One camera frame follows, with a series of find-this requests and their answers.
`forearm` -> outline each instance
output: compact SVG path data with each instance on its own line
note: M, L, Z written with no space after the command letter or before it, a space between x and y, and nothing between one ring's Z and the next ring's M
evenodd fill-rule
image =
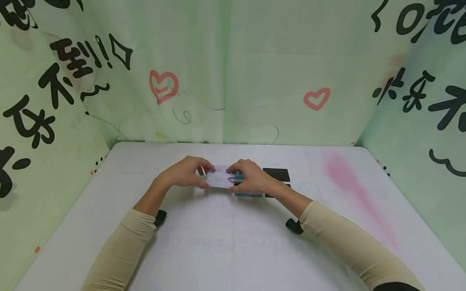
M311 203L311 199L286 188L277 189L277 200L299 218L306 233L331 249L369 290L391 282L423 290L411 270L370 234L325 205Z
M159 175L133 209L155 217L170 188L171 184L163 175Z
M170 186L156 178L99 252L83 291L123 291L156 226L155 216Z
M283 204L298 219L309 203L312 202L312 199L294 191L279 181L271 184L270 190L267 193Z

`beige arm sleeve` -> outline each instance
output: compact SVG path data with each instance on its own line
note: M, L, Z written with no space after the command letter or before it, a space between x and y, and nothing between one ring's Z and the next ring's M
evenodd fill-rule
M82 291L124 291L147 242L154 235L155 217L134 209L113 231L97 256Z
M411 270L360 227L325 205L313 201L300 217L302 229L330 248L369 290L391 282L424 291Z

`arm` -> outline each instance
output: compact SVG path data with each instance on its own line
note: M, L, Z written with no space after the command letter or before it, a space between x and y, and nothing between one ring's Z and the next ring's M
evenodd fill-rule
M236 171L241 171L245 179L230 189L233 193L268 193L276 198L299 218L305 232L331 249L364 281L369 290L382 290L384 284L392 282L424 290L400 259L357 225L273 179L250 160L239 160L227 169L229 173Z
M215 171L207 160L187 156L154 179L149 189L131 209L97 256L82 291L123 291L133 276L137 263L156 227L155 215L173 186L197 186L207 189L209 185L196 177L204 172Z

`black card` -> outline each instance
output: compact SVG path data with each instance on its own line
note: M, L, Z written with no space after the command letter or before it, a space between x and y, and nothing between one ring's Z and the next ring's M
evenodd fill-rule
M281 182L290 182L290 175L287 169L264 168L264 172Z

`pink heart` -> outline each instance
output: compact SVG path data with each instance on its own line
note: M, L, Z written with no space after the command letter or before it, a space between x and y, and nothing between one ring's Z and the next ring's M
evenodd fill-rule
M165 86L161 89L155 88L154 84L152 83L153 77L155 78L155 81L157 82L157 84L162 84L162 82L166 78L171 78L173 80L173 89L171 90L171 92L163 96L162 98L159 98L158 94L167 91L168 86ZM149 86L151 87L152 93L154 94L155 98L157 98L157 104L160 105L163 102L167 101L168 99L176 95L176 93L178 92L178 78L175 76L174 73L171 73L171 72L164 72L160 75L158 74L157 71L152 70L151 73L149 74Z
M304 95L304 99L303 99L304 104L307 107L311 108L312 110L319 111L320 109L322 109L325 103L327 103L327 101L329 100L330 93L331 93L330 88L322 88L317 92L312 92L312 91L307 92L306 95ZM309 101L309 97L319 98L320 95L322 94L325 94L325 96L322 98L319 104L315 105L314 103Z

